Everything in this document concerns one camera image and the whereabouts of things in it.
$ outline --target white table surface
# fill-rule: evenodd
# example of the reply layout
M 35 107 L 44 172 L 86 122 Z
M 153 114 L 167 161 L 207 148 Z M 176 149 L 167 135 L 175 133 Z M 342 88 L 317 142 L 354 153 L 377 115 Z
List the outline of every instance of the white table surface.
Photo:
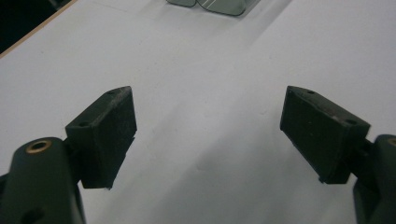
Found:
M 79 0 L 0 60 L 0 173 L 13 152 L 130 85 L 138 132 L 89 223 L 354 223 L 279 130 L 286 87 L 396 133 L 396 1 L 261 0 L 233 18 L 165 0 Z

